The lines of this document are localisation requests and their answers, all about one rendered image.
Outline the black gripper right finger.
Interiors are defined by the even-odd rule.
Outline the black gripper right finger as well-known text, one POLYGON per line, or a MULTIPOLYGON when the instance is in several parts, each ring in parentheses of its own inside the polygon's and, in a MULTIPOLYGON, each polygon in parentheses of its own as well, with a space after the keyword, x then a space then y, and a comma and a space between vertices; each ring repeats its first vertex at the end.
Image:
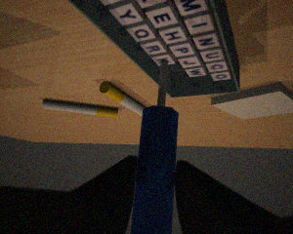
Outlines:
POLYGON ((267 211, 187 161, 175 171, 182 234, 293 234, 293 216, 267 211))

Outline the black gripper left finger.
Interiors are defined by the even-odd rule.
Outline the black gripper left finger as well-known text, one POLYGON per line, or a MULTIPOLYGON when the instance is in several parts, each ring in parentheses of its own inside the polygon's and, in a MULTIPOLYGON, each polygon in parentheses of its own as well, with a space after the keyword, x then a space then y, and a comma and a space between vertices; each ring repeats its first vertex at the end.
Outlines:
POLYGON ((0 234, 126 234, 138 156, 70 191, 0 186, 0 234))

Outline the keyboard with white letter keys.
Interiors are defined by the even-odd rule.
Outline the keyboard with white letter keys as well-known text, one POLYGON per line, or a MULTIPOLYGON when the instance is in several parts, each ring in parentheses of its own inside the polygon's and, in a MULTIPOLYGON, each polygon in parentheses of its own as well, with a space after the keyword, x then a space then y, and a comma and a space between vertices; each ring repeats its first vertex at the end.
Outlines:
POLYGON ((240 93, 226 0, 66 1, 170 98, 240 93))

